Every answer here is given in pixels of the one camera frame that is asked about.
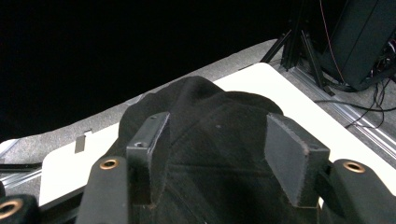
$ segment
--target white tabletop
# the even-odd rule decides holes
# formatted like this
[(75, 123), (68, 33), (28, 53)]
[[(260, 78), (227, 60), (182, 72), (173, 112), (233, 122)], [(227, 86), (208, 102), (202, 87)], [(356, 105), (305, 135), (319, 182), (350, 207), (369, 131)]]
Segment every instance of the white tabletop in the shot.
[[(215, 84), (225, 91), (265, 96), (331, 150), (330, 161), (350, 159), (370, 166), (396, 195), (396, 170), (352, 133), (313, 103), (266, 63), (257, 63), (223, 77)], [(86, 137), (85, 150), (75, 154), (75, 143), (52, 151), (43, 161), (40, 205), (84, 186), (92, 165), (117, 139), (118, 124)]]

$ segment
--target folded black garment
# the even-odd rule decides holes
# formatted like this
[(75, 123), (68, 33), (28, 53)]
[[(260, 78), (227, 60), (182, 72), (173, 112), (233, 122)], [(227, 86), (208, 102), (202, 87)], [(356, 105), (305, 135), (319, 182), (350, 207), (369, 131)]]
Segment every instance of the folded black garment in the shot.
[(105, 156), (125, 156), (146, 118), (164, 111), (171, 146), (165, 188), (155, 206), (139, 208), (140, 223), (316, 222), (317, 210), (290, 205), (264, 158), (266, 115), (282, 111), (260, 95), (183, 78), (130, 106)]

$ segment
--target gray carpet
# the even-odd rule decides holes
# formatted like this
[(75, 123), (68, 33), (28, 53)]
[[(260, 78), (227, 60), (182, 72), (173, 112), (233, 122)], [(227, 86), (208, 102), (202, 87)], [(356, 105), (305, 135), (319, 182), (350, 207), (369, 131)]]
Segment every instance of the gray carpet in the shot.
[[(242, 68), (245, 68), (251, 64), (258, 63), (260, 59), (264, 56), (266, 51), (271, 48), (275, 40), (267, 41), (248, 49), (244, 49), (240, 52), (236, 52), (227, 58), (220, 61), (212, 63), (206, 67), (198, 69), (194, 72), (187, 74), (185, 77), (191, 76), (202, 76), (209, 80), (215, 81), (221, 77), (228, 76)], [(312, 87), (307, 86), (300, 78), (297, 78), (296, 69), (291, 69), (285, 71), (279, 66), (281, 57), (281, 52), (279, 52), (273, 62), (270, 63), (275, 69), (277, 69), (285, 78), (287, 78), (292, 84), (299, 88), (303, 93), (305, 93), (312, 100), (322, 99), (316, 91), (313, 91)], [(162, 85), (152, 91), (155, 92), (159, 89), (167, 86), (169, 83)], [(333, 90), (336, 93), (337, 99), (347, 101), (350, 103), (356, 103), (359, 105), (370, 106), (372, 102), (373, 88), (369, 88), (366, 91), (356, 92), (356, 93), (345, 93), (337, 90)], [(396, 106), (396, 99), (393, 97), (396, 92), (396, 85), (391, 81), (388, 88), (386, 89), (386, 98), (383, 106), (385, 108)], [(5, 163), (30, 163), (30, 162), (40, 162), (43, 161), (45, 156), (49, 154), (52, 150), (69, 144), (76, 140), (78, 136), (84, 134), (88, 130), (92, 130), (94, 133), (108, 127), (114, 123), (120, 121), (120, 118), (125, 111), (125, 109), (137, 102), (140, 97), (136, 96), (134, 99), (127, 101), (124, 104), (116, 105), (108, 110), (99, 113), (90, 118), (86, 118), (72, 125), (63, 127), (62, 129), (44, 133), (40, 135), (34, 135), (22, 138), (5, 156)], [(350, 121), (345, 119), (337, 113), (331, 105), (320, 105), (326, 112), (333, 116), (338, 122), (343, 125), (348, 125)], [(367, 116), (368, 120), (373, 123), (378, 123), (380, 121), (380, 114), (370, 113)], [(386, 114), (385, 122), (381, 126), (381, 130), (388, 133), (389, 136), (395, 136), (394, 123), (396, 120), (396, 112), (389, 112)], [(390, 157), (387, 153), (375, 144), (372, 140), (368, 139), (365, 134), (362, 134), (358, 128), (351, 127), (349, 130), (354, 133), (363, 143), (365, 143), (369, 148), (372, 148), (378, 155), (380, 155), (389, 164), (396, 167), (395, 160)], [(35, 178), (17, 187), (7, 189), (7, 194), (17, 194), (17, 193), (30, 193), (34, 194), (37, 198), (39, 196), (39, 184), (40, 178)]]

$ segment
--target black backdrop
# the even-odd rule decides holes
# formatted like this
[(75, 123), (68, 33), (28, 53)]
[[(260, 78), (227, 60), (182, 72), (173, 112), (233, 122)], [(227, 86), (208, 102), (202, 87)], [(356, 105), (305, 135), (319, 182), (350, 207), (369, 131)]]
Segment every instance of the black backdrop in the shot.
[(63, 127), (277, 38), (290, 14), (290, 0), (145, 2), (0, 3), (0, 141)]

